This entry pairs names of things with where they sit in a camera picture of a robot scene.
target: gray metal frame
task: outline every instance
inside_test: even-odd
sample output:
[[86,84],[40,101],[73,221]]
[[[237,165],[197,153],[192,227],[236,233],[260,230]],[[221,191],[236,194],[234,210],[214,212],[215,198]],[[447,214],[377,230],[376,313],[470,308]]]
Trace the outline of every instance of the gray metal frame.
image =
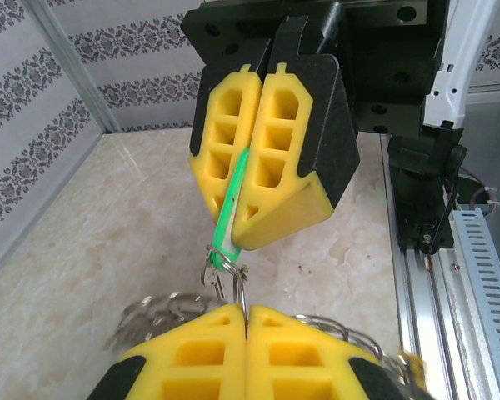
[[[454,249],[431,257],[400,249],[388,137],[381,144],[402,347],[426,362],[427,387],[437,400],[500,399],[500,263],[487,224],[479,214],[453,212]],[[478,254],[489,256],[479,264],[491,266],[478,265]]]

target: beige marble surface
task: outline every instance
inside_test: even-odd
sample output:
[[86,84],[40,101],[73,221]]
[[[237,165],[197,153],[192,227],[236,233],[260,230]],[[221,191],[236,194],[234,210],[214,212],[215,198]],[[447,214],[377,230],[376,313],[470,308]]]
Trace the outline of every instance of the beige marble surface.
[[[113,362],[119,314],[199,282],[213,222],[187,164],[189,130],[106,136],[0,271],[0,399],[85,399]],[[241,261],[250,303],[319,313],[398,350],[377,136],[333,217]]]

